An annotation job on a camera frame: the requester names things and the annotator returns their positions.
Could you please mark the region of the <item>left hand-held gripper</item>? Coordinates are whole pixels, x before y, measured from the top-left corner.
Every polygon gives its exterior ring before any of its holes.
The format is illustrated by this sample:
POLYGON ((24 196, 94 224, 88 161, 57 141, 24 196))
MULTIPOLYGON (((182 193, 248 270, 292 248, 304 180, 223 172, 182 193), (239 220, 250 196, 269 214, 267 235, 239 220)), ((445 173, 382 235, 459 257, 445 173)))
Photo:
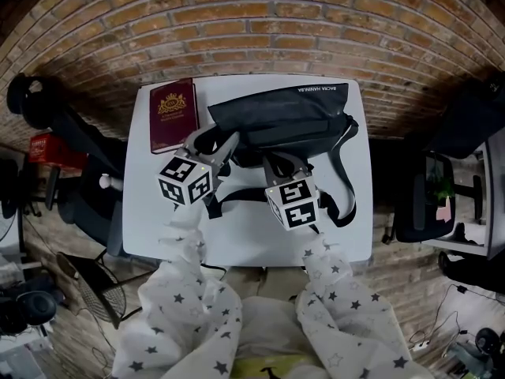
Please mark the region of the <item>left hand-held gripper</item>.
POLYGON ((218 127, 210 124, 191 133, 158 173, 161 194, 179 206, 212 198, 221 184, 218 174, 234 154, 240 133, 233 132, 218 148, 218 127))

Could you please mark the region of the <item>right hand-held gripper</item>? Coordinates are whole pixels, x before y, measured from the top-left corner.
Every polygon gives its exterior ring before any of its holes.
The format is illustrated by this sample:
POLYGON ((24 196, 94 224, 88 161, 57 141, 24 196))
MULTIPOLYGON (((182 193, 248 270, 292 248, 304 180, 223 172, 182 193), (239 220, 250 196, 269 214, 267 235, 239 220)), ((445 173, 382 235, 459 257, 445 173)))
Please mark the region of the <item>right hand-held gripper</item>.
MULTIPOLYGON (((281 182, 285 176, 279 168, 281 152, 265 152, 263 167, 268 182, 281 182)), ((303 159, 293 161, 291 182, 266 188, 265 195, 271 210, 286 231, 301 227, 315 227, 319 220, 319 191, 312 176, 313 165, 303 159)))

